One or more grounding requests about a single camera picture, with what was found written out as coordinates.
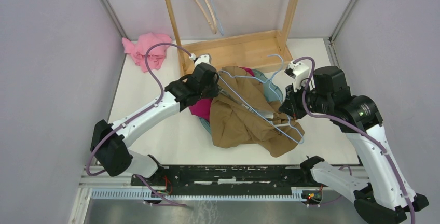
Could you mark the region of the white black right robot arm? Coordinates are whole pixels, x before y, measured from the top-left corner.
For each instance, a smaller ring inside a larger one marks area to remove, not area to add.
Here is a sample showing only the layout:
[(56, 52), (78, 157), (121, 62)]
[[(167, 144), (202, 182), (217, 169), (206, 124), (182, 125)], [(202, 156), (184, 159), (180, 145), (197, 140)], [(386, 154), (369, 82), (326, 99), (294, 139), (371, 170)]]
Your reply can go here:
[(414, 192), (398, 168), (375, 102), (352, 95), (344, 72), (336, 66), (314, 69), (292, 63), (285, 72), (293, 83), (286, 87), (280, 112), (294, 119), (329, 119), (351, 142), (368, 175), (366, 180), (357, 179), (314, 156), (300, 165), (301, 183), (328, 186), (351, 201), (366, 223), (415, 221), (415, 212), (429, 202)]

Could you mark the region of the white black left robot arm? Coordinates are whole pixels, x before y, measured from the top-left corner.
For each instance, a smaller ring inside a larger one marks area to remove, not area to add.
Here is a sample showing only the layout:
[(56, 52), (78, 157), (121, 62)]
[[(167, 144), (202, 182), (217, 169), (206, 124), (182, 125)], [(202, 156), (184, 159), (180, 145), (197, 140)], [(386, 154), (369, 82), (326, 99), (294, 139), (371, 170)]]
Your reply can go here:
[(100, 120), (93, 130), (92, 156), (111, 177), (128, 172), (143, 176), (151, 186), (159, 185), (163, 179), (159, 163), (151, 155), (142, 155), (128, 148), (166, 118), (182, 112), (200, 99), (218, 96), (218, 78), (216, 69), (202, 62), (191, 74), (168, 84), (154, 101), (131, 115), (113, 123)]

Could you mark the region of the brown skirt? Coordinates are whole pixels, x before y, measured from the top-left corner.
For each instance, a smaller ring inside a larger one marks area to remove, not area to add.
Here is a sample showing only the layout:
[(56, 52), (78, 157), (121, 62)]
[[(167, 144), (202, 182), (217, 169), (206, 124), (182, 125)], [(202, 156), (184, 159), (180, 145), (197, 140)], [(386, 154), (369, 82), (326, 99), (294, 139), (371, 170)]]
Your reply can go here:
[[(281, 103), (279, 101), (268, 102), (262, 93), (260, 100), (251, 105), (269, 110), (268, 118), (274, 124), (287, 124), (288, 116), (279, 112)], [(209, 123), (212, 143), (216, 147), (232, 148), (239, 145), (258, 144), (266, 149), (272, 157), (280, 157), (298, 146), (254, 113), (241, 120), (224, 118), (219, 122), (209, 121)], [(301, 125), (293, 118), (291, 118), (291, 124), (293, 127), (299, 128), (300, 132), (305, 135)], [(289, 127), (281, 127), (281, 129), (293, 138), (300, 139), (293, 129)]]

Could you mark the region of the magenta cloth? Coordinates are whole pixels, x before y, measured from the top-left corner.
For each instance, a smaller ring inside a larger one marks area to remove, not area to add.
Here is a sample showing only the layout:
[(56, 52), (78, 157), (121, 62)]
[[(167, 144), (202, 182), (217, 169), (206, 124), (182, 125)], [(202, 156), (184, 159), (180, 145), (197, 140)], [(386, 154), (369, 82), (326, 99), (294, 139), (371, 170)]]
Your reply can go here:
[(262, 83), (250, 69), (242, 67), (224, 67), (219, 75), (222, 92), (218, 98), (199, 100), (189, 107), (191, 114), (212, 122), (224, 118), (241, 120), (252, 115), (249, 105), (260, 100), (264, 92)]

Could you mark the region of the wooden clothes rack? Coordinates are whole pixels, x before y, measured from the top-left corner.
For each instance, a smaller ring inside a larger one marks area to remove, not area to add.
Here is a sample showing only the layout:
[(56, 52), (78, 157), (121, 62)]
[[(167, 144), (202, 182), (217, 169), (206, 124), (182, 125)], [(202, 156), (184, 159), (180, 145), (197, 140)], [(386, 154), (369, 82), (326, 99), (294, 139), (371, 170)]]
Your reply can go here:
[(299, 0), (214, 0), (224, 36), (212, 34), (194, 0), (164, 0), (172, 39), (188, 52), (208, 53), (216, 68), (241, 66), (273, 72), (292, 59), (287, 46)]

